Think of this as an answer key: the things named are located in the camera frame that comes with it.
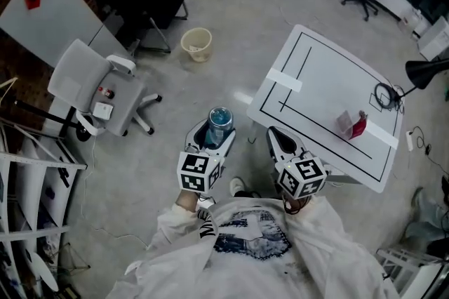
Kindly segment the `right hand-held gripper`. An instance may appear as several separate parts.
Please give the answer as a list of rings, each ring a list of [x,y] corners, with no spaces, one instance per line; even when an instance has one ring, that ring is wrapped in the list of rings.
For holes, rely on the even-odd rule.
[[[291,199],[303,199],[319,192],[327,178],[318,157],[306,152],[304,143],[284,128],[270,126],[266,133],[267,145],[275,169],[279,173],[278,186]]]

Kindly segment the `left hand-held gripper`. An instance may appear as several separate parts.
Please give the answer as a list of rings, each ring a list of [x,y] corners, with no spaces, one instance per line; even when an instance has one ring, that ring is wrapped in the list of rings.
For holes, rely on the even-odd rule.
[[[185,137],[185,150],[180,153],[177,178],[182,190],[207,194],[221,177],[226,156],[235,141],[236,129],[213,142],[207,119],[197,123]]]

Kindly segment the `clear bottle with blue label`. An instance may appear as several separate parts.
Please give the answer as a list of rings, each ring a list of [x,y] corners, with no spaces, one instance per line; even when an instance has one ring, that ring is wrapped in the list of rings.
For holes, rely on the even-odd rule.
[[[208,115],[208,130],[204,146],[217,149],[234,129],[234,116],[226,107],[215,107]]]

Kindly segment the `person's left forearm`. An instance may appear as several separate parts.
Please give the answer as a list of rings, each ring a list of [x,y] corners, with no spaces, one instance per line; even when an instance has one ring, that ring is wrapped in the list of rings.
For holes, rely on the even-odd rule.
[[[191,233],[193,241],[216,238],[217,226],[207,208],[197,208],[199,196],[182,190],[176,202],[157,218],[156,234],[147,248],[149,253],[161,251]]]

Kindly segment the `person's right forearm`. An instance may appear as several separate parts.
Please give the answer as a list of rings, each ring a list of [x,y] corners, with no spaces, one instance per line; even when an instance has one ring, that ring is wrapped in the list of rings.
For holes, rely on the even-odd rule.
[[[285,213],[285,219],[295,239],[315,247],[330,251],[353,243],[340,216],[325,197],[312,197],[296,214]]]

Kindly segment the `white work table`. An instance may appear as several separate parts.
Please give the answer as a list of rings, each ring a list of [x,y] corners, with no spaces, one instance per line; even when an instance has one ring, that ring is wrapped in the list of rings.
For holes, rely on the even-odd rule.
[[[371,190],[386,187],[401,137],[403,115],[382,109],[374,96],[386,79],[342,47],[294,26],[247,115],[253,122],[276,126],[298,136],[323,163],[330,164]],[[337,127],[344,111],[364,111],[366,129],[345,140]]]

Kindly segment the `person's white shoe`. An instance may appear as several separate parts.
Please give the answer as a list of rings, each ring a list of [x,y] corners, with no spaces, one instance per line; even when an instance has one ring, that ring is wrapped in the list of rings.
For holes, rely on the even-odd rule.
[[[235,197],[240,192],[245,192],[245,183],[239,177],[233,178],[229,183],[230,194]]]

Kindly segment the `cream plastic basket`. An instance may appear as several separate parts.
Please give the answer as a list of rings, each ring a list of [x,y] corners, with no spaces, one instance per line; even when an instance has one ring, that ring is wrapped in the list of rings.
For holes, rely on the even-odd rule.
[[[183,34],[180,44],[193,61],[206,62],[212,53],[212,34],[206,28],[196,27]]]

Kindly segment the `black coat rack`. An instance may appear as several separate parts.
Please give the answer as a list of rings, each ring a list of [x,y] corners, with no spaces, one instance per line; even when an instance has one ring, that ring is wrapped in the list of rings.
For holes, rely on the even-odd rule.
[[[69,128],[74,128],[75,129],[75,134],[76,134],[76,138],[81,141],[81,142],[86,142],[87,140],[90,139],[91,134],[87,131],[87,129],[81,124],[80,121],[78,121],[77,123],[74,123],[72,121],[72,117],[75,115],[76,110],[74,107],[70,107],[68,114],[66,115],[66,117],[63,119],[62,117],[56,116],[54,114],[51,114],[49,112],[46,112],[42,109],[39,109],[33,105],[27,104],[26,102],[23,102],[21,100],[18,99],[14,99],[13,100],[13,104],[20,108],[23,109],[25,111],[31,112],[32,114],[35,114],[37,116],[43,117],[45,119],[49,119],[50,121],[54,121],[57,122],[59,124],[62,124],[62,128],[60,129],[59,132],[59,136],[61,138],[64,138],[67,133]]]

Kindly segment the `person's white printed shirt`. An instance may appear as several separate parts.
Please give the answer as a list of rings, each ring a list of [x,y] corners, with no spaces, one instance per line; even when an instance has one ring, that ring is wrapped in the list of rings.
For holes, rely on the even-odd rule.
[[[400,299],[354,240],[329,251],[295,239],[282,201],[229,198],[207,209],[216,238],[191,233],[146,251],[107,299]]]

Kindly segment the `white grey office chair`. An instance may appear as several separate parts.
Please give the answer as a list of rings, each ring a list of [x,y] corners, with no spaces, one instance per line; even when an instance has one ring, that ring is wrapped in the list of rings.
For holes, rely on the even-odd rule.
[[[76,118],[92,136],[105,131],[125,136],[131,121],[136,121],[148,135],[154,128],[138,113],[151,102],[161,102],[157,93],[147,94],[147,87],[135,75],[132,60],[118,55],[106,58],[84,42],[76,39],[67,48],[56,65],[48,84],[48,91],[76,110]],[[113,98],[103,96],[98,88],[114,92]],[[108,121],[93,116],[95,103],[114,106]]]

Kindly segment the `spare water jug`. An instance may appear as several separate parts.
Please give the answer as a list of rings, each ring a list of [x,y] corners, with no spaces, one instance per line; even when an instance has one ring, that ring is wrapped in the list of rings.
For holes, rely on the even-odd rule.
[[[422,36],[430,27],[430,22],[423,16],[421,10],[411,8],[407,16],[407,27],[418,36]]]

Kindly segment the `white water dispenser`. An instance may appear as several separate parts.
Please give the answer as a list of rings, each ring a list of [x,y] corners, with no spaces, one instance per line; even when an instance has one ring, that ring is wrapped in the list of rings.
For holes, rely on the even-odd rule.
[[[449,48],[449,23],[441,16],[417,42],[420,54],[432,61]]]

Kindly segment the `white side table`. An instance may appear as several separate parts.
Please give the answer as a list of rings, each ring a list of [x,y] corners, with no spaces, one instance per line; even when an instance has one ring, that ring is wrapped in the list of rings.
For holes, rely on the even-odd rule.
[[[376,256],[401,299],[430,299],[449,275],[449,260],[404,248],[380,248]]]

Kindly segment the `white round board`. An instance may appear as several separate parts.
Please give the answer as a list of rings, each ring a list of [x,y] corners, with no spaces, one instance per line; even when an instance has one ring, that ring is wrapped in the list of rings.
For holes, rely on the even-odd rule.
[[[31,264],[34,273],[54,292],[59,291],[58,283],[51,270],[38,253],[30,253]]]

